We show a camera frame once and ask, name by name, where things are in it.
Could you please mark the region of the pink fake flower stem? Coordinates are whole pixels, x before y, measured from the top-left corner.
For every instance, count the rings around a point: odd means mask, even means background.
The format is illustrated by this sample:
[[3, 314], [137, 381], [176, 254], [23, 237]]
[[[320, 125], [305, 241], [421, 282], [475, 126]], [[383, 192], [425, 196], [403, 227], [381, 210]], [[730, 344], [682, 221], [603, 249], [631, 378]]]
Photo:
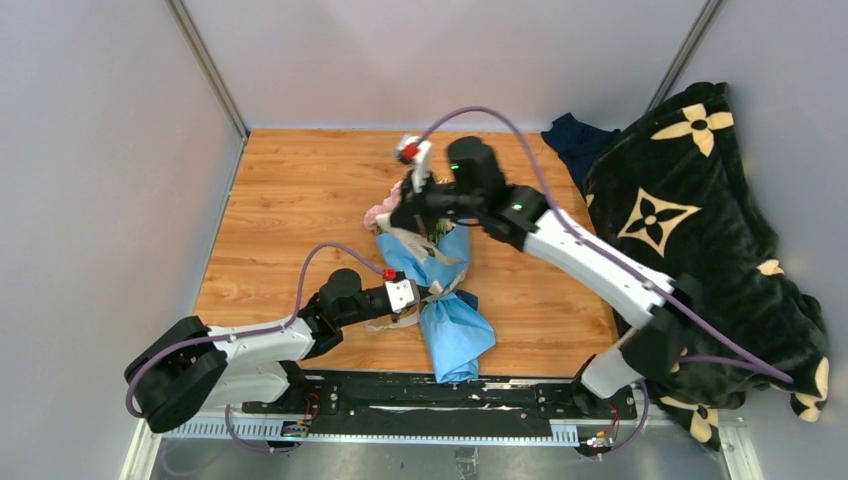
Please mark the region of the pink fake flower stem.
[[378, 225], [377, 218], [380, 215], [390, 214], [400, 203], [402, 194], [401, 186], [403, 181], [396, 182], [389, 195], [380, 203], [369, 208], [363, 216], [363, 226], [372, 233], [380, 233], [381, 227]]

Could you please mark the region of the cream ribbon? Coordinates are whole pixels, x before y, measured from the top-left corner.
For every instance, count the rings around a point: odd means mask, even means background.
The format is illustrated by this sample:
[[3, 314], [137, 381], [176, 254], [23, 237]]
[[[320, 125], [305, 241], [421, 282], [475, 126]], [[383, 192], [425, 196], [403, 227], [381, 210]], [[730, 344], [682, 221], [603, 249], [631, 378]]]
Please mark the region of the cream ribbon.
[[388, 229], [376, 236], [376, 243], [388, 267], [402, 270], [427, 288], [431, 297], [398, 320], [367, 324], [368, 330], [419, 324], [423, 331], [435, 335], [454, 327], [470, 327], [479, 319], [476, 308], [457, 293], [471, 263], [469, 228], [455, 226], [438, 245], [405, 230]]

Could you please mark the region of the blue wrapping paper sheet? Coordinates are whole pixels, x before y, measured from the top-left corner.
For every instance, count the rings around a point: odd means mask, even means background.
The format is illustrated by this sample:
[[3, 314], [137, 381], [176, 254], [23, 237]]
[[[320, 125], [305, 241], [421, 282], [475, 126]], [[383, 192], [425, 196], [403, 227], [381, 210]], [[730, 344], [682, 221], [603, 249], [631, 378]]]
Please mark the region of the blue wrapping paper sheet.
[[425, 339], [435, 380], [460, 383], [480, 374], [480, 357], [496, 344], [495, 332], [478, 311], [478, 297], [461, 284], [471, 265], [470, 229], [453, 226], [437, 243], [402, 229], [376, 236], [385, 264], [422, 288], [414, 317]]

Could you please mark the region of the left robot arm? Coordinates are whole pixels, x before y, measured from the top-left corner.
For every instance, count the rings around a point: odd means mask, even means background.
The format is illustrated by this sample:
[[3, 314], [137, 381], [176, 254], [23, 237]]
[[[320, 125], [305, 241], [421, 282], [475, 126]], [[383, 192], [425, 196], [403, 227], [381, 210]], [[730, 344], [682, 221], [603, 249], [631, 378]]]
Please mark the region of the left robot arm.
[[253, 326], [207, 326], [196, 315], [178, 320], [126, 367], [127, 410], [155, 433], [204, 409], [245, 402], [298, 411], [307, 390], [295, 379], [299, 361], [334, 349], [344, 327], [398, 317], [431, 295], [401, 271], [382, 276], [365, 288], [357, 272], [338, 269], [295, 314]]

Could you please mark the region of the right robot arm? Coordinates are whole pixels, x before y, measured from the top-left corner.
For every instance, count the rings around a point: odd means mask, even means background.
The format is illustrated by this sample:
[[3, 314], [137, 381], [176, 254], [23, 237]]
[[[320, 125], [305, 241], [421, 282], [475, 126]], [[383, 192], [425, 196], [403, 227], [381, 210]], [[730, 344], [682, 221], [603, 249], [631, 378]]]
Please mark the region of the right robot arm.
[[628, 330], [606, 351], [591, 357], [578, 373], [571, 403], [584, 417], [596, 417], [611, 396], [638, 380], [665, 382], [684, 350], [682, 300], [685, 282], [641, 265], [550, 206], [539, 190], [512, 184], [494, 149], [476, 136], [447, 148], [453, 179], [435, 180], [432, 144], [405, 135], [394, 156], [408, 173], [401, 200], [388, 225], [415, 233], [439, 220], [476, 220], [491, 238], [541, 259], [592, 290], [618, 313]]

